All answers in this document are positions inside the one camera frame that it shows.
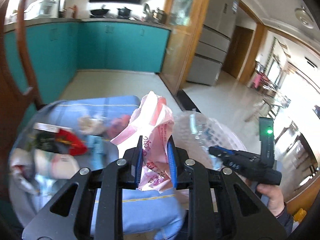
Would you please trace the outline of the right hand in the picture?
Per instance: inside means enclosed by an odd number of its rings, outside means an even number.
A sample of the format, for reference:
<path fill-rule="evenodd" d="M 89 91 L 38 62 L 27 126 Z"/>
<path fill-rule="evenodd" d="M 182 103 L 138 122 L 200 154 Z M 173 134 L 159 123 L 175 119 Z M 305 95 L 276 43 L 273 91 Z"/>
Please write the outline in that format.
<path fill-rule="evenodd" d="M 257 192 L 269 198 L 267 208 L 278 218 L 285 209 L 284 197 L 277 185 L 258 184 Z"/>

